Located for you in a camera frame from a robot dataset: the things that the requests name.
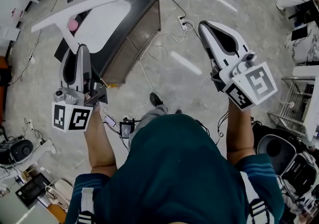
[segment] machine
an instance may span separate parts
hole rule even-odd
[[[319,168],[306,145],[289,131],[252,124],[257,154],[269,156],[283,193],[300,203],[319,187]]]
[[[211,79],[242,111],[259,105],[277,92],[266,62],[260,63],[243,37],[218,22],[201,21],[198,32],[214,62]]]

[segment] orange object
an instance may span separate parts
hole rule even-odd
[[[48,211],[52,213],[56,219],[61,223],[65,223],[66,212],[58,205],[51,204],[47,207]]]

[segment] marble floor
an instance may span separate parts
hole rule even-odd
[[[261,61],[267,61],[276,80],[278,93],[252,109],[255,119],[264,124],[271,124],[267,111],[275,111],[279,100],[283,98],[286,86],[280,78],[291,74],[294,66],[284,43],[290,29],[288,19],[281,15],[275,7],[276,0],[176,0],[187,12],[187,19],[195,23],[197,30],[201,20],[221,22],[237,30],[246,40],[250,49],[254,50]],[[40,17],[45,16],[53,8],[59,10],[66,0],[40,0],[33,4],[22,24],[18,41],[10,54],[10,64],[15,73],[14,80],[25,68],[29,54],[34,48],[38,32],[31,34],[30,28]],[[171,0],[160,0],[162,31],[181,34],[177,16],[182,11]],[[58,88],[58,72],[60,63],[53,56],[62,35],[55,26],[42,30],[38,45],[34,52],[35,63],[29,64],[23,74],[23,82],[17,81],[10,86],[7,94],[4,122],[8,135],[23,134],[23,119],[32,119],[34,127],[40,130],[45,138],[51,138],[57,149],[55,155],[46,153],[38,161],[38,167],[51,178],[64,178],[74,182],[77,175],[90,171],[87,147],[83,133],[62,133],[51,127],[51,102],[53,93]],[[163,37],[158,37],[153,44],[158,45]],[[194,73],[178,63],[163,48],[152,50],[152,58],[148,52],[141,64],[151,84],[171,112],[177,108],[200,120],[209,130],[211,137],[217,141],[217,122],[227,111],[227,98],[218,93],[210,80],[210,62],[193,31],[190,31],[182,43],[176,43],[168,37],[165,47],[194,64],[201,73]],[[134,117],[134,107],[148,102],[150,86],[137,63],[127,77],[126,84],[120,88],[108,90],[109,104],[102,110],[113,116],[118,122],[125,115]],[[140,118],[152,108],[147,104],[136,110]],[[226,122],[221,131],[225,132]],[[120,167],[127,158],[127,151],[119,137],[107,128],[107,134],[114,149],[117,165]],[[25,138],[38,144],[30,129]],[[225,156],[225,137],[221,138],[218,147]]]

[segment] power strip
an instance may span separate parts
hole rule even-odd
[[[182,29],[183,31],[186,31],[186,30],[187,30],[187,26],[186,26],[186,25],[183,25],[183,23],[185,23],[185,20],[182,19],[183,16],[177,16],[177,18],[178,18],[179,24],[180,24],[180,26],[181,26],[181,29]]]

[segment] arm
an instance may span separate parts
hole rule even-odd
[[[84,133],[89,151],[91,173],[113,176],[117,171],[113,149],[102,122],[100,108],[93,110],[88,128]]]
[[[246,156],[255,155],[250,111],[242,112],[229,100],[227,126],[227,159],[235,165]]]

